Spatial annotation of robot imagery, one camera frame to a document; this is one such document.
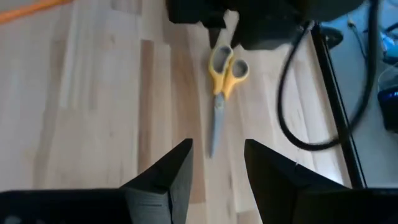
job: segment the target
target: wood grain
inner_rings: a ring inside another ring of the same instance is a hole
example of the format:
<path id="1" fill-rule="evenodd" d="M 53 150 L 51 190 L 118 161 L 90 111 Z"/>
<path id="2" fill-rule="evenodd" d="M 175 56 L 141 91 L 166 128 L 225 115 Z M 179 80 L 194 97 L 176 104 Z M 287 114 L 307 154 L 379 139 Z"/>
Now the wood grain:
<path id="1" fill-rule="evenodd" d="M 16 2 L 0 2 L 0 9 Z M 238 20 L 228 12 L 231 40 Z M 260 223 L 243 147 L 253 138 L 349 186 L 340 147 L 297 149 L 282 134 L 276 90 L 288 45 L 234 50 L 250 68 L 226 103 L 215 157 L 207 30 L 173 24 L 161 0 L 75 0 L 0 26 L 0 190 L 119 187 L 193 138 L 187 223 Z M 322 141 L 336 128 L 307 37 L 289 71 L 289 128 Z"/>

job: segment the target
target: orange cable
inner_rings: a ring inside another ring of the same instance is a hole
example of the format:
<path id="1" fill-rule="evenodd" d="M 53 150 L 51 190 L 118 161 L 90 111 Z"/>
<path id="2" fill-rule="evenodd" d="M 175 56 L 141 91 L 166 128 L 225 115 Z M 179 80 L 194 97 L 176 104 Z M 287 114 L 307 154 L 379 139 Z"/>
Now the orange cable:
<path id="1" fill-rule="evenodd" d="M 38 11 L 42 11 L 60 4 L 70 3 L 73 0 L 42 0 L 28 6 L 22 6 L 18 9 L 12 9 L 6 12 L 0 12 L 0 24 L 10 22 L 20 17 L 28 16 Z"/>

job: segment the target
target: scissors blade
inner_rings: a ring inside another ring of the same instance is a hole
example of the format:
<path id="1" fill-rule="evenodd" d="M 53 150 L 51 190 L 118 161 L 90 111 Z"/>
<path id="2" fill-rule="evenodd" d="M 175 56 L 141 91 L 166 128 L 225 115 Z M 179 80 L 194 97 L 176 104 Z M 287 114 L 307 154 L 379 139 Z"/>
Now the scissors blade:
<path id="1" fill-rule="evenodd" d="M 214 117 L 213 117 L 213 135 L 211 142 L 210 157 L 214 156 L 218 142 L 220 140 L 221 129 L 224 120 L 225 99 L 222 93 L 215 96 L 214 99 Z"/>

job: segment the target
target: scissors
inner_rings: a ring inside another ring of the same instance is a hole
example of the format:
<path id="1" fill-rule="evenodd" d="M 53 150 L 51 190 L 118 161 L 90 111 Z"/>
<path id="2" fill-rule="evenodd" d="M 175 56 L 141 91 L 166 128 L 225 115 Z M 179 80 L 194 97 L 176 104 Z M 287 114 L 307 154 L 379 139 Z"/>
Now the scissors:
<path id="1" fill-rule="evenodd" d="M 245 80 L 249 75 L 249 66 L 242 59 L 233 57 L 233 50 L 228 45 L 219 45 L 211 53 L 209 72 L 213 77 L 214 117 L 210 157 L 214 156 L 220 138 L 224 120 L 225 102 L 228 100 L 235 84 Z"/>

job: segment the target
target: wooden table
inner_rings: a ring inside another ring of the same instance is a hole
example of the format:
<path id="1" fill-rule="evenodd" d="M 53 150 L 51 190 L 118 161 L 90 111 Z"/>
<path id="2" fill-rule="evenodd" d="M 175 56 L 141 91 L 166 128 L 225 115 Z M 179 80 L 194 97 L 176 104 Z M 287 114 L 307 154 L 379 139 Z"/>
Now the wooden table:
<path id="1" fill-rule="evenodd" d="M 226 15 L 220 41 L 229 42 L 237 19 Z M 0 190 L 119 187 L 185 138 L 194 140 L 187 223 L 260 223 L 246 138 L 349 185 L 339 147 L 306 152 L 280 131 L 276 88 L 288 49 L 235 50 L 251 76 L 226 104 L 210 159 L 210 49 L 201 25 L 170 23 L 161 0 L 76 0 L 3 24 Z M 301 139 L 335 133 L 310 37 L 290 71 L 284 103 Z"/>

